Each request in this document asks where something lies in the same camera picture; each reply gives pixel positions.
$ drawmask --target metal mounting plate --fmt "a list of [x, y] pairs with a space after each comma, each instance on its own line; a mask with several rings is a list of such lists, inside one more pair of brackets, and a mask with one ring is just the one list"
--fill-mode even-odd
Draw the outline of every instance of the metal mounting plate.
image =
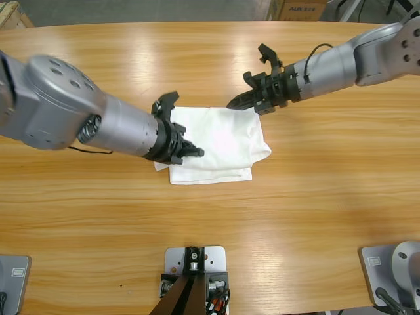
[[[206, 246], [204, 247], [204, 253], [207, 255], [207, 259], [204, 261], [206, 272], [227, 272], [226, 251], [222, 246]], [[184, 266], [184, 254], [185, 247], [168, 248], [165, 254], [164, 273], [180, 276]]]
[[0, 255], [0, 291], [7, 294], [4, 315], [20, 312], [30, 266], [28, 256]]
[[395, 247], [395, 245], [364, 247], [360, 251], [370, 299], [377, 306], [386, 306], [385, 302], [375, 294], [378, 287], [384, 288], [395, 301], [401, 303], [391, 267]]

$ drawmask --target table surface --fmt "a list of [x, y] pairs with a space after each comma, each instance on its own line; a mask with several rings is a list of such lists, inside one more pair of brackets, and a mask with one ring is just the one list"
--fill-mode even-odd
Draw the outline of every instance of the table surface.
[[[322, 22], [134, 23], [0, 33], [25, 61], [51, 54], [104, 91], [150, 110], [225, 106], [318, 43], [374, 28]], [[352, 87], [261, 117], [272, 155], [253, 180], [173, 186], [151, 161], [0, 139], [0, 253], [33, 259], [23, 314], [148, 314], [168, 247], [226, 249], [233, 314], [370, 305], [361, 247], [420, 239], [420, 79]]]

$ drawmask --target floor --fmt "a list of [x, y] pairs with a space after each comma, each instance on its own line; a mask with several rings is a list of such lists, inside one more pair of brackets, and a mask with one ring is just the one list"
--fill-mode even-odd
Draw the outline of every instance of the floor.
[[[390, 0], [366, 0], [361, 22], [388, 24], [399, 21], [405, 10], [396, 1], [385, 16]], [[250, 21], [265, 20], [270, 0], [19, 0], [35, 26], [111, 22]], [[351, 0], [337, 11], [332, 0], [321, 17], [336, 21]], [[349, 22], [358, 21], [361, 5]]]

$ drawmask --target silver cylinder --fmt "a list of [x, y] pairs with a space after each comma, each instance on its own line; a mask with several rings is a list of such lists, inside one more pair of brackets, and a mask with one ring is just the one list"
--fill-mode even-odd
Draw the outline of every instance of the silver cylinder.
[[77, 137], [79, 141], [134, 156], [146, 155], [158, 137], [154, 116], [109, 94], [106, 100], [104, 114], [89, 118]]
[[196, 261], [192, 261], [192, 262], [190, 263], [190, 270], [191, 270], [191, 271], [197, 271], [197, 270], [198, 270], [198, 262], [196, 262]]
[[357, 78], [354, 48], [350, 42], [314, 54], [308, 62], [309, 83], [305, 83], [306, 59], [295, 63], [301, 100], [351, 87]]

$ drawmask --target white label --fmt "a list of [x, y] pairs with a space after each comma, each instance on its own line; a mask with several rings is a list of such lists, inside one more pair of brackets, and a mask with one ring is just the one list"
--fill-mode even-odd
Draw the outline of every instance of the white label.
[[369, 257], [367, 260], [369, 261], [370, 266], [381, 266], [382, 265], [381, 264], [381, 259], [378, 256]]
[[25, 268], [13, 268], [12, 277], [23, 277], [25, 276]]

